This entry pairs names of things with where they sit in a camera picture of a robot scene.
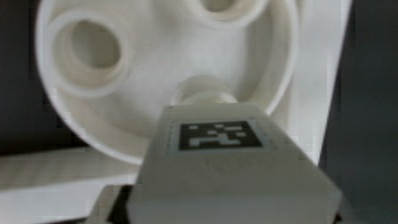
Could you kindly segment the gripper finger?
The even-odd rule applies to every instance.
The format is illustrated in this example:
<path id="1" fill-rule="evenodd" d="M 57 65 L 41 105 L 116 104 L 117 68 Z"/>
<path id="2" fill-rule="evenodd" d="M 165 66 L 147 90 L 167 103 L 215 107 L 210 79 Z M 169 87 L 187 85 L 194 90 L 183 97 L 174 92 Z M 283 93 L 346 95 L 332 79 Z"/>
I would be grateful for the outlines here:
<path id="1" fill-rule="evenodd" d="M 84 224 L 130 224 L 128 198 L 132 185 L 107 185 Z"/>

